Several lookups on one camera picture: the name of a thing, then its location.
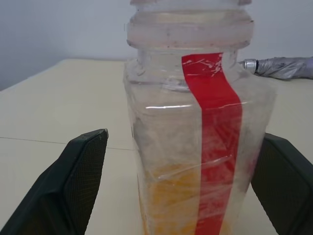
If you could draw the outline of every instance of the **clear plastic container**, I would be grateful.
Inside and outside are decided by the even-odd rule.
[[[243,0],[133,0],[125,66],[145,235],[230,235],[274,89],[236,62]]]

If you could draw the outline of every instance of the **white wall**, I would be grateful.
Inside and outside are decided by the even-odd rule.
[[[240,58],[313,56],[312,0],[254,0]],[[64,58],[123,59],[129,0],[0,0],[0,90]]]

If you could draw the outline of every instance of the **white table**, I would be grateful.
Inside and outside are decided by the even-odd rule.
[[[65,60],[0,92],[0,228],[69,140],[108,128],[102,182],[86,234],[141,233],[122,76],[123,62]],[[274,83],[278,98],[268,132],[290,140],[313,162],[313,81]],[[234,235],[251,234],[277,235],[249,189]]]

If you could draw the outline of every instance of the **red stripe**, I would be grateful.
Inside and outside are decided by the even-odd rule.
[[[219,235],[234,179],[242,106],[222,69],[222,55],[182,58],[186,83],[202,109],[201,191],[195,235]]]

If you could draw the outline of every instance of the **jar lid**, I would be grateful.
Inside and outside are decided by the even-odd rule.
[[[132,5],[139,5],[139,4],[170,4],[172,2],[175,2],[176,6],[179,6],[181,4],[197,4],[197,2],[203,2],[205,5],[225,5],[225,4],[233,4],[237,6],[247,5],[252,2],[252,0],[131,0]]]

